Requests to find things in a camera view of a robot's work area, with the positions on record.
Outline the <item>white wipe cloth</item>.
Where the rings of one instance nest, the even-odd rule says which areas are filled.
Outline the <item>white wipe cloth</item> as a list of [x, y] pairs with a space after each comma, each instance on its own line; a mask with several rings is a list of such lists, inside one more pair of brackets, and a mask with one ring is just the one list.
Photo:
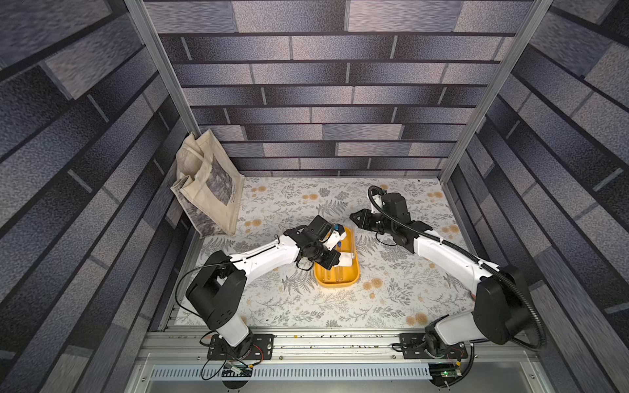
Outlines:
[[354, 265], [354, 255], [349, 252], [342, 252], [338, 259], [338, 267], [350, 268]]

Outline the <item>yellow plastic tray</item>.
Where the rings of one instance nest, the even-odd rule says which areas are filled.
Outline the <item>yellow plastic tray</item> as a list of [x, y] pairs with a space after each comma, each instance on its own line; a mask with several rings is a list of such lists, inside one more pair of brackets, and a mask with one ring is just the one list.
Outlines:
[[320, 265], [315, 264], [314, 277], [321, 287], [324, 288], [345, 288], [353, 285], [360, 278], [360, 266], [358, 252], [355, 246], [355, 237], [352, 227], [345, 227], [347, 237], [341, 244], [336, 246], [334, 250], [342, 253], [349, 252], [354, 255], [354, 265], [350, 268], [338, 267], [337, 265], [330, 270], [326, 270]]

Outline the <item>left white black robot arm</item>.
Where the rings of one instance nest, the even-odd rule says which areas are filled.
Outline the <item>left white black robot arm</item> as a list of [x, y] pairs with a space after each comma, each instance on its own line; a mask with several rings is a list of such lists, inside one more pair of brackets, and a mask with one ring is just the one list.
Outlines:
[[186, 299], [211, 332], [217, 332], [231, 348], [247, 351], [251, 329], [238, 316], [246, 286], [284, 265], [307, 259], [329, 270], [341, 261], [337, 244], [347, 237], [340, 224], [325, 223], [286, 230], [273, 242], [249, 252], [212, 254], [185, 292]]

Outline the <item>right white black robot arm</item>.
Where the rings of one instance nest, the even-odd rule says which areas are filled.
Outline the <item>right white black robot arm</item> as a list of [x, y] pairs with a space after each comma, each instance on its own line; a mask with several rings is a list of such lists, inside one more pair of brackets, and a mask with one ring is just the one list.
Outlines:
[[390, 235], [396, 245], [445, 270], [473, 295], [472, 310], [446, 316], [426, 327], [427, 334], [439, 342], [454, 345], [487, 340], [504, 344], [539, 323], [524, 277], [516, 268], [501, 268], [483, 260], [420, 221], [398, 224], [369, 209], [351, 214], [350, 219], [359, 229]]

